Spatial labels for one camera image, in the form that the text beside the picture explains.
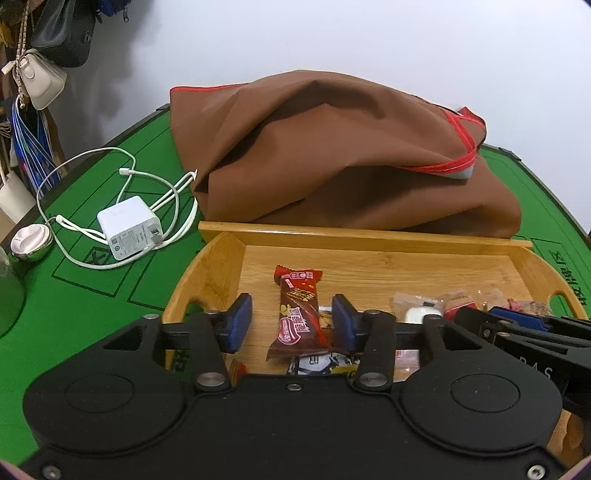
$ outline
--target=snack wrapper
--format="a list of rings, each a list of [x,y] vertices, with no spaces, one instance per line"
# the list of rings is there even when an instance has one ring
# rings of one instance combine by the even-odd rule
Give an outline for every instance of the snack wrapper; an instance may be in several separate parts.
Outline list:
[[[320,328],[316,291],[322,272],[277,265],[274,278],[281,289],[279,331],[267,360],[326,353],[329,346]]]

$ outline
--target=brown fabric bag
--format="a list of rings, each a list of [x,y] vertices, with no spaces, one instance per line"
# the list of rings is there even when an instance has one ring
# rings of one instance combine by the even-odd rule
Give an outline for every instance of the brown fabric bag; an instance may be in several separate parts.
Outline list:
[[[171,130],[207,220],[508,238],[515,196],[477,154],[486,128],[356,77],[296,71],[175,87]],[[472,175],[467,180],[440,175]]]

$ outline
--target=chain strap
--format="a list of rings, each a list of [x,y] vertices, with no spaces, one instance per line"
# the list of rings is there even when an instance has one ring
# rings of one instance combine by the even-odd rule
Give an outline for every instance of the chain strap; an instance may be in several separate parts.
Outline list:
[[[22,109],[25,108],[25,89],[22,86],[21,74],[18,69],[21,66],[21,59],[24,56],[26,45],[27,45],[27,19],[29,17],[29,0],[25,2],[25,10],[22,13],[21,29],[18,34],[18,45],[17,45],[17,74],[15,80],[17,81],[18,87],[18,106]]]

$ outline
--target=white charging cable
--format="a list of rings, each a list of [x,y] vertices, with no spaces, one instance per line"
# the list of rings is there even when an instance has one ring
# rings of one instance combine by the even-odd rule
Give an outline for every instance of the white charging cable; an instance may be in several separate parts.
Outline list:
[[[55,220],[57,223],[59,223],[61,226],[63,226],[64,228],[66,228],[68,230],[80,232],[83,235],[87,236],[88,238],[90,238],[96,242],[107,245],[108,243],[106,241],[105,235],[102,232],[99,232],[97,230],[93,230],[90,228],[81,228],[62,215],[57,215],[55,217],[52,217],[51,219],[48,219],[46,214],[43,212],[43,209],[41,208],[40,191],[41,191],[41,188],[43,187],[43,185],[45,184],[45,182],[51,177],[51,175],[53,175],[55,172],[57,172],[57,170],[59,170],[60,168],[68,165],[68,163],[73,162],[74,160],[77,160],[78,158],[80,158],[84,155],[89,155],[92,153],[98,153],[98,152],[103,152],[103,151],[118,151],[120,153],[127,155],[132,160],[131,168],[120,168],[119,169],[119,173],[123,176],[127,176],[128,178],[127,178],[125,184],[123,185],[123,188],[121,188],[119,195],[117,196],[116,203],[119,203],[121,201],[123,195],[125,194],[127,187],[129,186],[129,183],[131,182],[132,176],[139,175],[142,177],[151,178],[153,180],[158,180],[158,181],[164,183],[169,188],[169,190],[150,207],[150,210],[152,210],[155,213],[157,210],[161,209],[164,205],[166,205],[167,203],[170,203],[174,200],[174,203],[175,203],[174,217],[173,217],[173,221],[171,222],[170,226],[168,227],[168,230],[166,231],[166,233],[164,235],[162,235],[162,239],[164,240],[164,241],[162,241],[162,243],[159,243],[158,245],[157,244],[149,245],[146,248],[144,248],[140,253],[134,255],[133,257],[126,258],[125,260],[122,260],[120,262],[116,262],[116,263],[109,264],[109,265],[93,265],[93,264],[81,262],[81,261],[73,258],[67,252],[67,250],[65,249],[63,244],[57,238],[56,233],[53,231],[50,221]],[[178,220],[178,213],[180,210],[180,199],[178,197],[178,194],[180,192],[182,192],[182,190],[184,190],[186,187],[188,187],[195,180],[195,178],[197,177],[197,170],[187,173],[175,185],[172,185],[170,182],[168,182],[167,180],[165,180],[161,177],[158,177],[158,176],[153,175],[151,173],[135,170],[136,163],[137,163],[137,161],[136,161],[135,157],[131,153],[129,153],[127,150],[124,150],[123,148],[119,148],[119,147],[95,148],[94,150],[89,150],[89,151],[83,152],[79,155],[76,155],[75,157],[72,157],[71,159],[65,161],[62,165],[54,168],[40,183],[39,189],[37,190],[37,208],[39,209],[39,213],[41,214],[41,216],[45,220],[46,225],[51,229],[51,233],[53,234],[53,237],[56,240],[57,246],[60,248],[60,250],[62,251],[64,256],[68,260],[70,260],[72,263],[74,263],[80,267],[90,268],[91,270],[112,270],[114,268],[123,267],[124,265],[128,265],[131,262],[135,262],[136,260],[146,256],[152,250],[164,248],[167,245],[172,244],[173,242],[179,240],[184,235],[186,235],[188,233],[188,231],[190,230],[191,226],[193,225],[193,223],[195,221],[195,218],[197,217],[197,208],[199,206],[197,204],[197,199],[195,199],[195,198],[193,199],[193,206],[191,208],[191,212],[189,213],[189,216],[187,217],[187,220],[185,220],[185,223],[181,226],[181,228],[170,239],[168,239],[169,234],[174,229],[174,227],[177,223],[177,220]]]

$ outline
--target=white wall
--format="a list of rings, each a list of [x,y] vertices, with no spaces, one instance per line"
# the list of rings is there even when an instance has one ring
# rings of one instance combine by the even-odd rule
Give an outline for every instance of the white wall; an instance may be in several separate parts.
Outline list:
[[[468,106],[591,229],[591,8],[583,0],[134,0],[97,24],[52,106],[66,153],[175,85],[333,70]]]

